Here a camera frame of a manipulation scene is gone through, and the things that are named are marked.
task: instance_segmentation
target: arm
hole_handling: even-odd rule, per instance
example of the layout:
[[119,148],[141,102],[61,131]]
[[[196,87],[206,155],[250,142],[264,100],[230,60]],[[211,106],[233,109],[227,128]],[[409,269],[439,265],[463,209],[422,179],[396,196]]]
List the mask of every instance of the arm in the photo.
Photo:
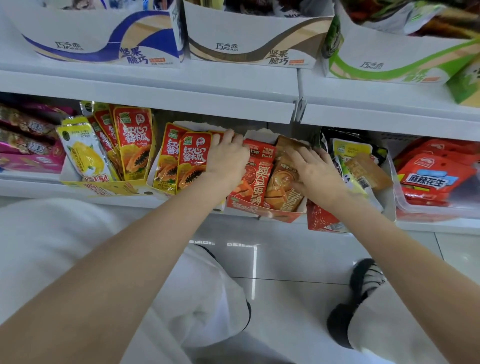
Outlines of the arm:
[[241,180],[249,151],[213,137],[206,172],[81,259],[0,326],[0,363],[118,363],[199,225]]
[[350,193],[325,151],[289,154],[303,181],[295,188],[348,227],[449,363],[478,363],[480,286]]

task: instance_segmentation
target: tile grout line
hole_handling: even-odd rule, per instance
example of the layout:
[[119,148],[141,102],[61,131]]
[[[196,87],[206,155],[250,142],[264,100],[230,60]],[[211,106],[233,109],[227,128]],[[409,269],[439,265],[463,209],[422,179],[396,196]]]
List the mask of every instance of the tile grout line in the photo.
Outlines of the tile grout line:
[[438,250],[440,250],[440,255],[442,256],[442,259],[445,261],[444,254],[443,254],[443,252],[442,252],[442,249],[441,249],[441,247],[440,247],[440,244],[438,243],[437,233],[434,232],[433,234],[434,234],[434,236],[435,236],[435,241],[437,242]]
[[348,283],[331,283],[331,282],[314,282],[311,280],[292,280],[292,279],[273,279],[273,278],[252,278],[252,277],[230,277],[230,278],[240,278],[240,279],[261,279],[261,280],[275,280],[279,282],[298,282],[298,283],[319,283],[319,284],[335,284],[337,286],[348,286]]

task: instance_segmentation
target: hand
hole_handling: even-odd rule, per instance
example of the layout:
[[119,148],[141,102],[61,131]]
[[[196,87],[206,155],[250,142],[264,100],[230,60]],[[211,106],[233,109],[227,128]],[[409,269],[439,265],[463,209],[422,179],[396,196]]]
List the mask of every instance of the hand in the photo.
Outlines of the hand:
[[318,154],[313,150],[301,147],[298,151],[288,148],[288,155],[300,175],[300,182],[292,182],[292,187],[307,196],[328,212],[340,206],[349,190],[335,168],[332,159],[323,149]]
[[223,134],[221,142],[219,134],[212,137],[207,169],[203,175],[215,183],[220,183],[219,189],[223,192],[223,196],[232,192],[245,174],[250,151],[242,143],[243,136],[240,134],[234,136],[231,129]]

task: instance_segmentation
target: forearm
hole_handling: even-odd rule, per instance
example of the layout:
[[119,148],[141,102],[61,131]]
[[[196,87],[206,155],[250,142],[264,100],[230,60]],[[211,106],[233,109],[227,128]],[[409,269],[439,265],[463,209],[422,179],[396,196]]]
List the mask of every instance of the forearm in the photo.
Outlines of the forearm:
[[477,363],[480,287],[420,245],[359,196],[331,211],[381,267],[450,363]]
[[118,363],[218,201],[199,180],[80,260],[0,326],[0,363]]

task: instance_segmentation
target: barcode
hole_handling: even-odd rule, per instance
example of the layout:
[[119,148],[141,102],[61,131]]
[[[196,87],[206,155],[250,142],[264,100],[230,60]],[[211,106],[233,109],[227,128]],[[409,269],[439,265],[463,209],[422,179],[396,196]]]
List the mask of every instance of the barcode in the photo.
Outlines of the barcode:
[[366,180],[365,177],[359,177],[357,178],[357,182],[359,183],[359,185],[365,190],[366,188],[369,188],[370,187],[370,184],[368,183],[368,181]]

